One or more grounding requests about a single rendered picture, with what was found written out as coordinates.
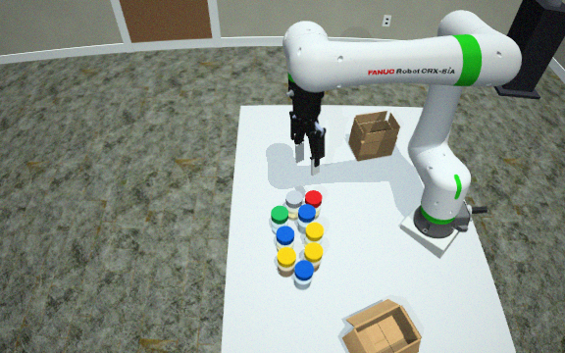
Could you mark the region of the glass bottle with grey cap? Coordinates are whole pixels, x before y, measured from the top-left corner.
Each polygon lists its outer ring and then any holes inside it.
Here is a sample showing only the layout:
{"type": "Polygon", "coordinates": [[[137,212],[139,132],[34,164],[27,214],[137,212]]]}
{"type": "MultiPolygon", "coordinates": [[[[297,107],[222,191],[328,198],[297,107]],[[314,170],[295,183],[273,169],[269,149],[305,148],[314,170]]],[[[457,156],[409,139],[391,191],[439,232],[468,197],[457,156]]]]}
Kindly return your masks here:
{"type": "Polygon", "coordinates": [[[288,209],[288,219],[297,221],[298,209],[302,206],[303,196],[299,191],[291,190],[285,197],[285,207],[288,209]]]}

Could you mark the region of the clear glass bottle with red cap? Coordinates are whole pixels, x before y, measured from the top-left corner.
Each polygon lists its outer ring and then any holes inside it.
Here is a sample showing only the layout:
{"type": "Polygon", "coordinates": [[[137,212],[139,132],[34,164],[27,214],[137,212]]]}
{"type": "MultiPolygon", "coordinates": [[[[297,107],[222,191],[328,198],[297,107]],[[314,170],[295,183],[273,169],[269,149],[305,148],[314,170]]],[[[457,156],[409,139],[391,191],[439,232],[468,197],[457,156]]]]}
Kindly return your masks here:
{"type": "Polygon", "coordinates": [[[321,211],[321,203],[322,203],[322,194],[319,191],[316,190],[310,190],[306,193],[305,195],[305,203],[304,204],[309,204],[312,205],[315,210],[316,210],[316,217],[315,217],[315,221],[319,218],[320,216],[320,211],[321,211]],[[319,207],[320,206],[320,207],[319,207]]]}

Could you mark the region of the blue-capped bottle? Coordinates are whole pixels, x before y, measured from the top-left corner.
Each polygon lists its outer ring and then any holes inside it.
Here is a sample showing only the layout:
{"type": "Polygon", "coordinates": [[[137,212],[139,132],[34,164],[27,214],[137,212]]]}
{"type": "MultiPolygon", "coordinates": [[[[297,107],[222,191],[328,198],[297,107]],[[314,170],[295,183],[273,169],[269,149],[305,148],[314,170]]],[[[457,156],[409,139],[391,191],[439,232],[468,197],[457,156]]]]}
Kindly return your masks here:
{"type": "Polygon", "coordinates": [[[294,230],[291,227],[283,226],[277,230],[276,240],[277,252],[284,247],[294,247],[294,230]]]}
{"type": "Polygon", "coordinates": [[[299,261],[294,268],[293,285],[298,290],[307,290],[312,283],[314,267],[306,260],[299,261]]]}

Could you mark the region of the clear glass bottle with green cap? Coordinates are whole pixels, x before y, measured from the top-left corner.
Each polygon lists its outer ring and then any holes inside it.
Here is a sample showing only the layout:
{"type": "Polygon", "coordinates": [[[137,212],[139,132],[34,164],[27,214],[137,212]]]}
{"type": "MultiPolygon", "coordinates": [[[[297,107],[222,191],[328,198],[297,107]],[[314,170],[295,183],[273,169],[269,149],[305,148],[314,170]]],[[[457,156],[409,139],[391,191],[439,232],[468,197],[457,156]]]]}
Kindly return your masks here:
{"type": "Polygon", "coordinates": [[[280,227],[288,226],[288,209],[284,206],[276,206],[271,211],[271,229],[274,235],[280,227]]]}

